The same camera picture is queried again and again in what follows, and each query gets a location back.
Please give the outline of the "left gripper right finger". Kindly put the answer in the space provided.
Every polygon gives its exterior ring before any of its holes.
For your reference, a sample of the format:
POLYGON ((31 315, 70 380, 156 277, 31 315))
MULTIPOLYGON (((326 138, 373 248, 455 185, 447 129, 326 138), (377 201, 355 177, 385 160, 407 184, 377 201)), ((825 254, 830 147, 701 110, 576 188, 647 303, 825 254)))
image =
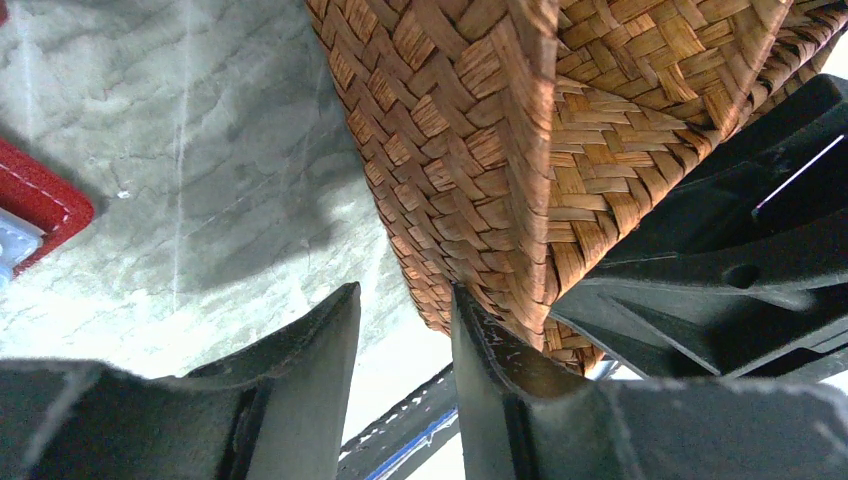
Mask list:
POLYGON ((469 479, 843 479, 847 398, 771 379, 593 381, 453 289, 469 479))

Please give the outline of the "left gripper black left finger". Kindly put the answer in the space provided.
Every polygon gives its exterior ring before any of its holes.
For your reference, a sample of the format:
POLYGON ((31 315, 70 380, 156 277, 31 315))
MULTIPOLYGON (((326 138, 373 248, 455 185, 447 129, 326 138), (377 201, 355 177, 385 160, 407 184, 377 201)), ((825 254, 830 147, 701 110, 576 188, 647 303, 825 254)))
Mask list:
POLYGON ((99 361, 1 364, 5 479, 332 479, 361 318, 340 286, 300 319, 181 377, 99 361))

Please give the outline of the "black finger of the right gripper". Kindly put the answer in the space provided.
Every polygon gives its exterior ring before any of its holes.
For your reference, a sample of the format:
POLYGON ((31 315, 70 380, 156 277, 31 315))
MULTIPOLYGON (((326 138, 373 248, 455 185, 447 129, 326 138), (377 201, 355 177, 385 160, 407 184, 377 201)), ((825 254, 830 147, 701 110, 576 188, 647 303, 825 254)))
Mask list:
POLYGON ((844 372, 846 80, 816 75, 720 145, 552 315, 643 377, 820 381, 844 372))

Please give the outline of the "red leather card holder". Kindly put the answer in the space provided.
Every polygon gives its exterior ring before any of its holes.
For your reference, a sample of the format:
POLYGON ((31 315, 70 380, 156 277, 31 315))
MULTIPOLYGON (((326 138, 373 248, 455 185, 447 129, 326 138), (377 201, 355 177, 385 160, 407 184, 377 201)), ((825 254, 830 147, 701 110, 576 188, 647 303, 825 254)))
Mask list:
POLYGON ((56 171, 1 115, 1 285, 7 286, 81 233, 96 208, 81 186, 56 171))

